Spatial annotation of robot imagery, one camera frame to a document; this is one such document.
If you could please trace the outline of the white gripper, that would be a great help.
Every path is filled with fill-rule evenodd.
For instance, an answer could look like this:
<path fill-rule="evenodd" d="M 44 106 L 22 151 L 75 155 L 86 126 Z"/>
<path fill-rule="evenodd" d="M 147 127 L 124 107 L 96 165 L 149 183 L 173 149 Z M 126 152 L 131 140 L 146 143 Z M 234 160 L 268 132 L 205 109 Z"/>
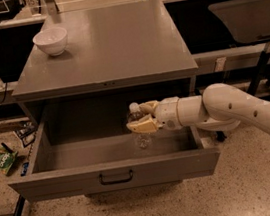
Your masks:
<path fill-rule="evenodd" d="M 154 133 L 160 128 L 174 130 L 181 129 L 178 115 L 178 97 L 165 98 L 158 102 L 156 100 L 140 103 L 139 108 L 144 114 L 154 113 L 155 118 L 147 118 L 127 123 L 127 128 L 133 133 Z"/>

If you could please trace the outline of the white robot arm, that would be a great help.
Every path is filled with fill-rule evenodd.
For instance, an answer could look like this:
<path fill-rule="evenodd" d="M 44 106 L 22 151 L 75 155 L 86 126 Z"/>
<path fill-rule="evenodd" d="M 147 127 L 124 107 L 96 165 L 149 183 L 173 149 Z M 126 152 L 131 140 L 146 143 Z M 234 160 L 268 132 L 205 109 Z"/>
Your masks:
<path fill-rule="evenodd" d="M 187 126 L 228 131 L 243 122 L 270 135 L 270 102 L 225 83 L 211 84 L 198 96 L 132 103 L 130 112 L 126 126 L 138 134 Z"/>

